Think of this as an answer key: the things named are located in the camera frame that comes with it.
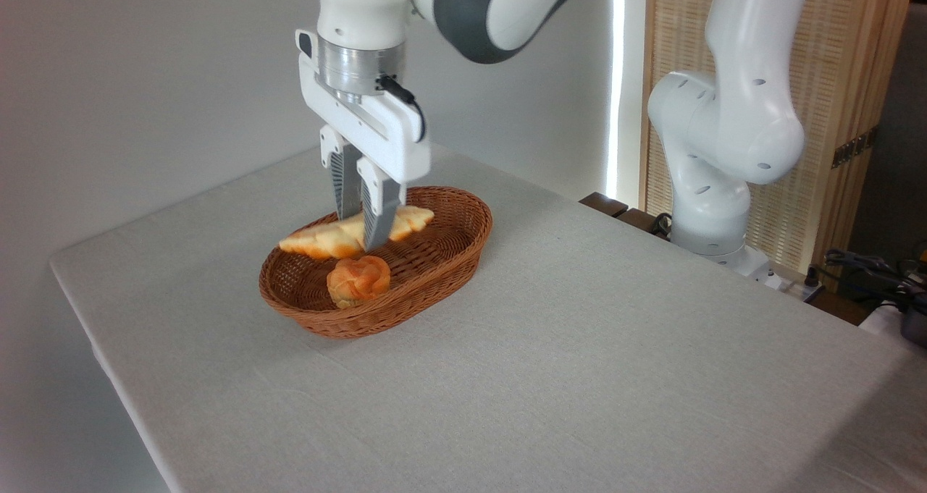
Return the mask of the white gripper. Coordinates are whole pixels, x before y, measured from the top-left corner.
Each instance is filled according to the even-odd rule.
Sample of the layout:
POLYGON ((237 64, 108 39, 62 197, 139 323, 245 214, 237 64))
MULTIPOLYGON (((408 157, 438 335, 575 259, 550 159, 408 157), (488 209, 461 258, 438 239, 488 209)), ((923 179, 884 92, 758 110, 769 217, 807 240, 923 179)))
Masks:
POLYGON ((333 184, 335 212, 345 220, 362 210, 364 251, 370 252, 390 241, 403 205, 400 183, 429 173, 431 144, 421 139, 421 117, 411 105, 390 93, 364 96, 357 104, 342 101, 316 80, 316 70, 314 59, 301 52, 304 100, 328 124, 320 130, 321 160, 333 184))

